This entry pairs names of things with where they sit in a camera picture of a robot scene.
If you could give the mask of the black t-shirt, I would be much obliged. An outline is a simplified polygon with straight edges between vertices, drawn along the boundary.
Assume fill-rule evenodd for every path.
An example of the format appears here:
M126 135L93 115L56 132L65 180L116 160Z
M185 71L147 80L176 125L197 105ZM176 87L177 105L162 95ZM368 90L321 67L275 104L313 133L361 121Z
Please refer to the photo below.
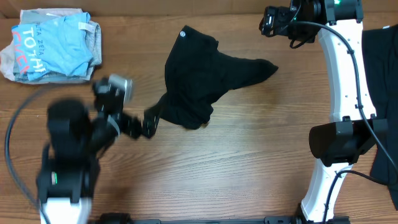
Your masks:
M167 91L160 117L198 129L210 121L212 104L228 91L261 83L277 70L268 60L223 54L214 37L184 26L165 63Z

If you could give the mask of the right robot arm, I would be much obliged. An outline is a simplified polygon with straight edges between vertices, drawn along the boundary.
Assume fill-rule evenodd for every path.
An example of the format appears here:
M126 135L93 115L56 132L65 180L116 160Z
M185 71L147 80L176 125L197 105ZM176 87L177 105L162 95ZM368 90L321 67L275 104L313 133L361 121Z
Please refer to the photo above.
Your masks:
M380 146L387 121L377 117L363 62L363 7L360 1L292 1L268 6L261 34L290 39L296 49L318 41L323 49L330 87L327 124L313 127L309 146L315 166L296 215L266 217L266 223L348 223L336 217L334 206L345 177L359 157Z

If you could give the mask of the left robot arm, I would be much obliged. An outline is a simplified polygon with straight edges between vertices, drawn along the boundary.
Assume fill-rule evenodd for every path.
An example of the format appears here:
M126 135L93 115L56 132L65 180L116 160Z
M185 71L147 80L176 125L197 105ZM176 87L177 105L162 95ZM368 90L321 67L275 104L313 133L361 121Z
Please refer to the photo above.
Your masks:
M95 119L78 98L61 98L47 109L50 144L36 178L41 223L88 223L100 158L121 134L150 139L159 122L123 111L132 98L132 80L111 75L93 83Z

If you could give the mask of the light blue printed t-shirt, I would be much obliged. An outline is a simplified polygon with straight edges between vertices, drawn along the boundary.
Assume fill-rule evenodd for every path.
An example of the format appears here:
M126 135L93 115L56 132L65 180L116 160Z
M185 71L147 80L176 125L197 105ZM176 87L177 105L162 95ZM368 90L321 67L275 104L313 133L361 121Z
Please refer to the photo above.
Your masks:
M87 71L93 54L86 44L91 16L81 12L12 28L14 55L21 75L37 80L50 72L68 77Z

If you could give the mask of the black shirt pile at right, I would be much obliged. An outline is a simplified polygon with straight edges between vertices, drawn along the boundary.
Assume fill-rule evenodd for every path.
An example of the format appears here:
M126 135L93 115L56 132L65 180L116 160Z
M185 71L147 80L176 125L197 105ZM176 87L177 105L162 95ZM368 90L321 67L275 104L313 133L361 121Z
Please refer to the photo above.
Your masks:
M397 26L366 30L362 42L370 97L377 117L388 121L382 144L397 162Z

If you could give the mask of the white pink folded shirt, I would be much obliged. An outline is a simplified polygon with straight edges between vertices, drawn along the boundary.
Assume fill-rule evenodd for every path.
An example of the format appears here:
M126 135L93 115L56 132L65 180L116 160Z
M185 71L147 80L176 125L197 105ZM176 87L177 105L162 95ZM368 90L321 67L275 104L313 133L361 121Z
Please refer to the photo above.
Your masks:
M79 8L47 8L47 9L29 9L22 10L20 13L20 23L40 23L54 19L56 17L70 16L81 13ZM88 33L86 44L94 55L94 59L89 63L88 71L82 76L68 77L57 72L50 72L42 78L28 80L26 75L21 75L18 71L17 60L14 53L14 44L10 43L1 50L1 73L10 81L25 84L45 84L45 83L84 83L90 80L94 67L102 63L101 58L101 28L99 24L89 21L89 25L95 28L95 33Z

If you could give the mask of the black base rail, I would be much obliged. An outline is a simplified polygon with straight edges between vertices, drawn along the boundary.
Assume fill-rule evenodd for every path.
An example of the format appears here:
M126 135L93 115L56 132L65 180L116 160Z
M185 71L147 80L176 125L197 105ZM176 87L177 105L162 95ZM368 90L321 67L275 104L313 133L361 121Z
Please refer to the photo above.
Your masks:
M269 216L263 219L224 219L224 220L179 220L159 219L133 220L129 213L104 213L91 224L315 224L303 217Z

